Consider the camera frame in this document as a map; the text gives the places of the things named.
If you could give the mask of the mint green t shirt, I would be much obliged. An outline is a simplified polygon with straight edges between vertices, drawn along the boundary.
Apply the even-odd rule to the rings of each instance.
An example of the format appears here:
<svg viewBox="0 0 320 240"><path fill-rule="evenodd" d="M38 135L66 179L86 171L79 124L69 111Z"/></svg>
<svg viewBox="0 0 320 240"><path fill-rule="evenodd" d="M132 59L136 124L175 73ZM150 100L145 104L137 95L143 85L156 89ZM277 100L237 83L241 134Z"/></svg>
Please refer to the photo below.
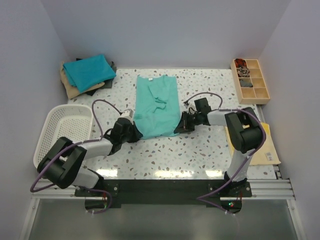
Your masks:
<svg viewBox="0 0 320 240"><path fill-rule="evenodd" d="M133 121L142 138L173 137L180 120L176 77L138 76Z"/></svg>

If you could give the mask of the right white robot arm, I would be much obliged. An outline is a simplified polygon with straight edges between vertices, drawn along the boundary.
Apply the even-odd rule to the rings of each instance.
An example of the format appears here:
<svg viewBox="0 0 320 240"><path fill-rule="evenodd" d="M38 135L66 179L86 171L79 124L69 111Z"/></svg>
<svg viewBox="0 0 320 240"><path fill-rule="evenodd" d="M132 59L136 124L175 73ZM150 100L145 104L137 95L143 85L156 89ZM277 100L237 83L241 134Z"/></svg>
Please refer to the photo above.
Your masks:
<svg viewBox="0 0 320 240"><path fill-rule="evenodd" d="M266 141L266 132L251 107L243 109L212 109L208 100L200 98L183 111L175 134L189 133L196 126L224 126L234 148L229 168L224 174L223 192L230 197L247 181L247 172L254 154Z"/></svg>

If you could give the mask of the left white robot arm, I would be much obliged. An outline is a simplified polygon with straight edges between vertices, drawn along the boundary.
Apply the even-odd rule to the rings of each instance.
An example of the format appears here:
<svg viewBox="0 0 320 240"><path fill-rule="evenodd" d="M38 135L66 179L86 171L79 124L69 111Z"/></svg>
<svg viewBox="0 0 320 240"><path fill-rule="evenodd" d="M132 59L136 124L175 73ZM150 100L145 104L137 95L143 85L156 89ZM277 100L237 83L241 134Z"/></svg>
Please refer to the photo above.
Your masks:
<svg viewBox="0 0 320 240"><path fill-rule="evenodd" d="M111 156L122 144L135 143L143 137L136 124L120 117L102 138L74 143L60 137L37 166L38 178L45 177L61 189L84 187L92 196L104 190L104 178L94 170L84 168L83 161L99 156Z"/></svg>

